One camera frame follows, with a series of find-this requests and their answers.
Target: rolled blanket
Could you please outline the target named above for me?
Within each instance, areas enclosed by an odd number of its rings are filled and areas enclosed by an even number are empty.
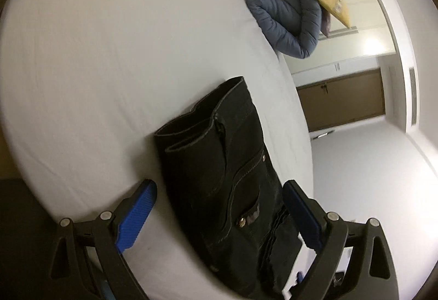
[[[247,0],[247,5],[273,49],[301,59],[313,53],[321,30],[318,0]]]

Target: metal button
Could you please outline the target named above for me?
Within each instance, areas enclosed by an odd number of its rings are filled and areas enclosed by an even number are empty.
[[[244,217],[242,217],[239,222],[237,223],[237,225],[242,228],[246,225],[246,219]]]
[[[331,221],[338,221],[339,220],[339,215],[335,212],[332,212],[332,211],[327,214],[327,217]]]
[[[68,225],[70,225],[70,219],[62,219],[59,224],[61,225],[61,227],[67,227]]]
[[[374,226],[374,227],[379,227],[380,226],[379,220],[377,220],[375,218],[370,219],[370,224],[371,224],[371,226]]]
[[[100,214],[100,218],[102,220],[109,220],[111,218],[113,214],[111,213],[111,211],[104,211]]]

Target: bed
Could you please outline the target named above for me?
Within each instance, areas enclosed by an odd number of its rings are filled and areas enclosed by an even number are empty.
[[[237,296],[203,266],[166,197],[152,134],[243,75],[282,182],[313,195],[312,154],[292,77],[245,0],[8,0],[0,111],[27,184],[56,219],[112,210],[144,178],[158,201],[124,253],[152,300]],[[306,271],[303,247],[294,273]]]

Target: blue rubber pad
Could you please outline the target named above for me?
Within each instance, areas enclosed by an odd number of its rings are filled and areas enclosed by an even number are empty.
[[[157,185],[150,180],[119,224],[116,240],[119,253],[133,246],[156,200]]]
[[[295,221],[306,246],[318,253],[323,247],[321,226],[290,181],[283,185],[283,202]]]

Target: blue gripper pad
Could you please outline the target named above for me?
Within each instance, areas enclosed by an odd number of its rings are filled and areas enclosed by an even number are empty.
[[[133,246],[156,200],[157,185],[147,179],[131,197],[122,200],[116,208],[113,225],[117,233],[116,247],[119,253]]]
[[[306,196],[294,180],[290,180],[283,185],[284,205],[295,221],[306,246],[318,253],[323,247],[323,230],[321,229],[321,223],[318,222],[310,209],[309,204],[312,201],[317,204]]]

